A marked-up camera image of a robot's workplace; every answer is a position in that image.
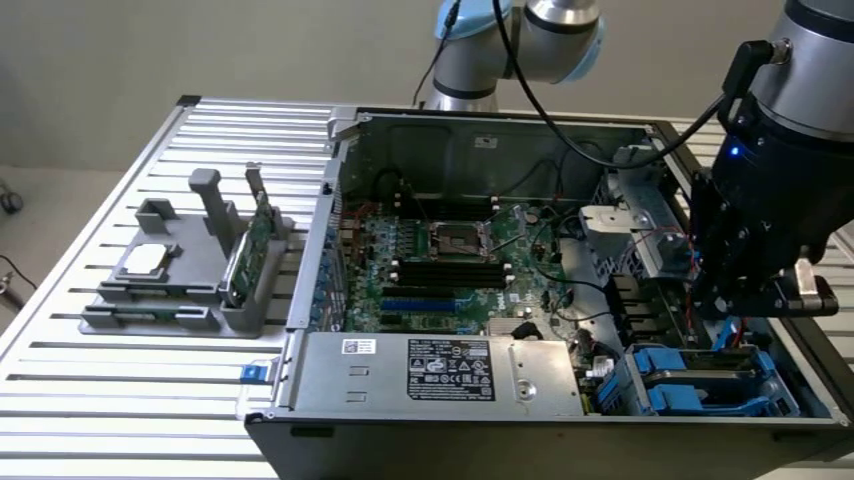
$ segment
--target white wall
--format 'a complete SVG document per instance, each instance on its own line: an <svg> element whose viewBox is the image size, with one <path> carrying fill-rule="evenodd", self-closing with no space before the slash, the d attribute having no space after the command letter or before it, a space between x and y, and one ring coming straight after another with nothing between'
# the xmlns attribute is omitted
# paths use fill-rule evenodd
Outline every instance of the white wall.
<svg viewBox="0 0 854 480"><path fill-rule="evenodd" d="M124 169L184 93L404 104L439 0L0 0L0 164ZM600 0L608 37L556 111L692 116L782 0ZM499 101L527 108L504 82Z"/></svg>

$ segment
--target cable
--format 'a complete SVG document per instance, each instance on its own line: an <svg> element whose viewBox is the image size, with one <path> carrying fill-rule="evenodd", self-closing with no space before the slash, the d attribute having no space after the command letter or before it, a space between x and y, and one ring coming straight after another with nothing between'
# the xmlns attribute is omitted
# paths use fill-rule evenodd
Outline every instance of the cable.
<svg viewBox="0 0 854 480"><path fill-rule="evenodd" d="M399 167L392 165L391 167L380 168L373 175L373 180L371 181L371 192L368 193L368 198L372 202L379 202L379 181L389 173L395 174L395 176L397 177L397 181L403 180L403 171Z"/></svg>
<svg viewBox="0 0 854 480"><path fill-rule="evenodd" d="M602 317L602 316L604 316L604 315L611 315L611 311L610 311L610 310L608 310L607 312L599 312L599 313L596 313L595 315L590 315L590 316L587 316L587 317L582 317L582 318L568 318L568 317L564 317L564 316L560 314L560 312L559 312L559 311L556 311L556 310L554 311L554 313L555 313L555 315L558 315L558 318L559 318L560 320L567 321L567 322L572 322L572 323L586 322L587 320L592 320L594 318L599 318L599 317Z"/></svg>
<svg viewBox="0 0 854 480"><path fill-rule="evenodd" d="M534 257L534 245L536 244L536 240L539 240L539 237L543 234L543 231L546 230L546 227L548 227L548 222L546 222L546 224L540 227L540 229L536 232L536 235L534 235L534 240L531 241L531 250L528 252L528 258L531 259L531 264L534 265L534 269L536 270L536 272L543 277L546 277L552 282L563 283L563 284L567 284L567 285L586 285L586 286L596 289L604 295L604 288L602 288L595 283L586 282L584 280L566 280L563 278L555 277L554 275L550 275L548 273L546 273L543 271L542 267L539 266L539 262L536 261L536 258Z"/></svg>
<svg viewBox="0 0 854 480"><path fill-rule="evenodd" d="M631 255L631 249L635 248L640 242L643 242L643 240L646 240L647 238L650 238L650 236L655 235L656 233L660 232L676 232L676 233L682 233L682 229L679 227L674 227L674 226L664 226L664 227L656 227L652 230L650 230L647 233L644 233L640 238L638 240L635 240L627 247L626 250L623 250L623 253L619 255L618 257L618 261L619 261L619 271L623 270L623 267L626 267L626 264L628 263L628 256Z"/></svg>
<svg viewBox="0 0 854 480"><path fill-rule="evenodd" d="M21 277L21 280L24 280L29 284L32 289L33 290L38 290L38 286L34 284L34 282L32 280L29 280L29 278L26 278L26 275L24 275L21 273L21 270L20 270L20 268L17 268L17 265L14 265L14 262L12 261L12 259L9 257L6 257L5 255L0 255L0 258L6 261L6 263L12 267L12 270L14 270L14 273L17 274L17 276Z"/></svg>
<svg viewBox="0 0 854 480"><path fill-rule="evenodd" d="M427 77L429 76L429 72L436 67L436 63L439 62L439 57L441 56L441 52L444 51L444 47L447 46L448 39L451 37L451 30L453 29L453 25L456 24L456 18L459 16L459 4L461 0L456 0L451 8L448 9L448 14L444 16L444 31L441 33L441 40L439 41L439 47L436 48L436 53L432 56L432 60L429 61L429 66L427 67L427 71L421 76L420 82L417 82L417 88L415 89L415 93L412 94L412 107L417 103L417 95L421 93L421 88L424 87L424 82L427 81Z"/></svg>
<svg viewBox="0 0 854 480"><path fill-rule="evenodd" d="M592 146L599 151L599 154L604 157L604 150L602 149L602 146L596 142L594 142L592 140L579 140L575 143L578 143L579 145L590 145L590 146ZM558 163L558 178L555 179L555 198L560 198L563 196L563 193L564 193L563 165L566 163L566 157L567 157L567 155L570 154L571 151L572 151L572 149L567 147L567 149L563 151L563 155L560 155L560 162Z"/></svg>
<svg viewBox="0 0 854 480"><path fill-rule="evenodd" d="M536 110L536 113L539 114L540 118L543 119L543 122L546 122L546 125L548 126L548 128L551 129L554 134L556 135L558 139L566 144L567 147L570 147L572 149L572 151L578 155L580 155L582 158L584 158L590 162L595 163L596 165L599 165L599 166L602 166L604 168L614 168L614 169L618 169L618 170L631 170L631 169L635 169L635 168L646 167L647 165L650 165L651 163L656 162L658 160L662 160L667 155L670 155L682 146L682 144L687 141L687 139L691 138L691 135L694 135L696 133L696 131L700 129L703 124L711 119L711 117L714 117L714 115L715 115L715 113L718 111L718 108L720 107L720 103L723 101L723 95L720 95L718 97L718 99L711 103L711 105L708 106L706 111L696 118L696 121L691 124L691 126L682 133L682 135L679 135L676 140L670 145L667 145L664 147L664 149L660 150L655 155L650 156L648 158L640 160L636 163L627 163L627 164L618 164L618 163L614 163L614 162L608 162L606 160L602 160L602 159L591 156L580 148L579 144L576 142L574 142L572 139L570 139L566 136L566 134L563 133L563 130L560 130L560 128L555 124L554 120L551 119L551 116L546 112L546 109L540 105L539 100L536 99L536 96L534 95L534 92L531 91L531 87L528 86L528 82L526 80L524 73L522 72L522 67L519 67L519 61L516 60L516 55L513 54L513 51L512 51L512 46L511 46L511 42L509 42L509 36L507 35L507 27L504 26L504 18L501 16L501 9L500 9L499 0L492 0L492 14L495 15L495 22L497 24L497 32L499 32L500 37L501 37L501 43L504 44L504 51L507 52L507 59L509 60L509 64L512 66L513 73L516 74L516 79L519 80L519 85L522 86L522 90L524 91L524 96L527 97L528 102L531 103L531 106L534 107L534 110Z"/></svg>
<svg viewBox="0 0 854 480"><path fill-rule="evenodd" d="M742 318L739 325L738 325L738 333L735 334L735 338L732 339L732 348L738 347L738 345L742 343L742 338L744 337L744 329L746 329L746 324L747 324L747 318Z"/></svg>
<svg viewBox="0 0 854 480"><path fill-rule="evenodd" d="M524 176L516 181L516 183L513 183L509 187L504 188L503 190L500 190L496 195L499 197L503 197L504 195L507 195L509 192L512 192L516 188L519 188L519 186L527 182L528 178L531 178L531 175L534 175L534 173L536 172L536 170L539 169L540 166L543 166L543 164L551 164L551 166L556 169L558 166L555 165L555 162L552 162L550 159L543 158L540 159L539 162L536 162L534 164L534 166L531 167L531 169L528 170L528 172L524 174Z"/></svg>

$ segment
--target gray 3d printed stand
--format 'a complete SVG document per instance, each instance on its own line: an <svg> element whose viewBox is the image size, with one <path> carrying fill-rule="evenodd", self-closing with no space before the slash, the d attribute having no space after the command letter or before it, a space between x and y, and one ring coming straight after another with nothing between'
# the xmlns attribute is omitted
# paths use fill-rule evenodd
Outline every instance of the gray 3d printed stand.
<svg viewBox="0 0 854 480"><path fill-rule="evenodd" d="M257 239L249 237L248 222L237 216L233 203L223 201L219 181L219 171L212 169L196 169L189 177L189 188L201 197L207 215L179 215L164 199L143 202L136 211L140 231L109 279L99 285L100 298L84 308L80 332L232 338L260 335L293 221L267 205L259 168L249 164L247 181L253 192L257 189L264 195L259 212L272 213L272 231L264 238L263 268L237 272L257 275L257 280L251 295L235 305L228 295L229 272L237 267L240 249Z"/></svg>

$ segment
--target power supply label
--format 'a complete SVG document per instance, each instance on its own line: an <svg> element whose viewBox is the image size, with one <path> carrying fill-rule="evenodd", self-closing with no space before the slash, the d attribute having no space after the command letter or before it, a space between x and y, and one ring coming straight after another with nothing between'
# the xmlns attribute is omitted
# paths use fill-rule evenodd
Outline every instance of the power supply label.
<svg viewBox="0 0 854 480"><path fill-rule="evenodd" d="M412 400L495 401L489 342L409 339L407 363Z"/></svg>

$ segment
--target aluminum slotted table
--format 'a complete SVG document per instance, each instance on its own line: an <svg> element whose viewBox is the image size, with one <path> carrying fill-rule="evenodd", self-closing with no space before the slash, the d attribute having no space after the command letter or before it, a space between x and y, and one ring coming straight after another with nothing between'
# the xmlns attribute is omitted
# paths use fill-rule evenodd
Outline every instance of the aluminum slotted table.
<svg viewBox="0 0 854 480"><path fill-rule="evenodd" d="M235 419L241 365L277 355L305 230L329 151L332 106L201 98L179 105L0 338L0 478L275 478ZM682 131L688 121L667 119ZM707 126L688 144L710 165L723 131ZM168 198L200 212L187 177L199 167L223 175L223 196L255 208L243 179L263 164L272 203L297 224L283 262L269 321L256 340L82 335L78 313L95 299L136 232L133 211ZM816 268L842 312L818 319L854 368L854 262L846 237ZM269 395L251 387L249 400ZM834 468L798 464L774 480L851 478L854 456Z"/></svg>

